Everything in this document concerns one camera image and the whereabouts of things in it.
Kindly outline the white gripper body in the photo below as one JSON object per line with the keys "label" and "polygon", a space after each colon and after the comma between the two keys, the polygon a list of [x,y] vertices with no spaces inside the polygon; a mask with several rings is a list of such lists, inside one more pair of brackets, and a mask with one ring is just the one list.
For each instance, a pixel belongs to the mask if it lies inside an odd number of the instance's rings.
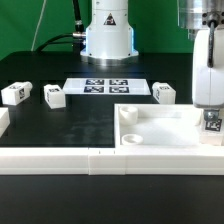
{"label": "white gripper body", "polygon": [[209,31],[197,33],[193,51],[192,100],[195,107],[224,107],[224,29],[214,34],[213,67],[208,60]]}

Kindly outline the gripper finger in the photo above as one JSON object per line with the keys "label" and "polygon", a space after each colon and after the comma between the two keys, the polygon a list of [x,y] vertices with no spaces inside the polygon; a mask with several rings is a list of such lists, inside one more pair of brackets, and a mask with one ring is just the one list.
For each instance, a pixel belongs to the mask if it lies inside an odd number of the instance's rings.
{"label": "gripper finger", "polygon": [[215,109],[205,109],[203,116],[206,122],[217,122],[219,118],[219,111]]}

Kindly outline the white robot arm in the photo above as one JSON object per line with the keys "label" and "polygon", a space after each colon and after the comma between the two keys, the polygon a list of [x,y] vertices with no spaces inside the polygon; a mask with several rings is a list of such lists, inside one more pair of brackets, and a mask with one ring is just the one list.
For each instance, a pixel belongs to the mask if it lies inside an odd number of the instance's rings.
{"label": "white robot arm", "polygon": [[[224,109],[224,0],[177,0],[177,6],[178,26],[194,40],[193,105],[213,122]],[[128,0],[92,0],[85,37],[84,61],[109,65],[137,57]]]}

